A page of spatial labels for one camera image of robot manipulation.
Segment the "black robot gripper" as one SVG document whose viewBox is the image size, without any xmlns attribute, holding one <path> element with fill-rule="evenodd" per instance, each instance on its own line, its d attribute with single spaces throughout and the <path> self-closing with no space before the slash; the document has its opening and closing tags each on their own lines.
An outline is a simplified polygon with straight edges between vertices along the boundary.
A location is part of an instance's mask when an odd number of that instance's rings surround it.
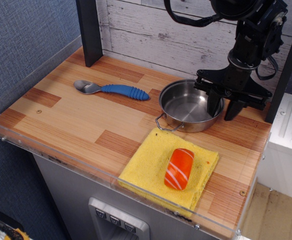
<svg viewBox="0 0 292 240">
<path fill-rule="evenodd" d="M 252 71 L 259 67 L 259 60 L 247 64 L 232 54 L 227 58 L 226 68 L 199 69 L 194 87 L 208 95 L 207 112 L 211 117 L 219 113 L 222 98 L 231 100 L 224 120 L 232 121 L 246 106 L 262 110 L 272 93 L 251 78 Z"/>
</svg>

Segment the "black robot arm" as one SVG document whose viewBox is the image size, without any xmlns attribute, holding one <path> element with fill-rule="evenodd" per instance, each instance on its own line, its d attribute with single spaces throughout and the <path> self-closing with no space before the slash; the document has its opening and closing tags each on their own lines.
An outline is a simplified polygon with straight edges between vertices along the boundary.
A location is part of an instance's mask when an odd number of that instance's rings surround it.
<svg viewBox="0 0 292 240">
<path fill-rule="evenodd" d="M 275 71 L 278 65 L 272 55 L 283 45 L 282 28 L 286 22 L 287 4 L 282 0 L 238 1 L 246 7 L 246 16 L 238 16 L 235 44 L 220 70 L 199 69 L 195 88 L 206 92 L 207 113 L 214 117 L 221 99 L 230 100 L 225 120 L 233 120 L 243 108 L 263 110 L 272 93 L 251 78 L 262 61 L 268 60 Z"/>
</svg>

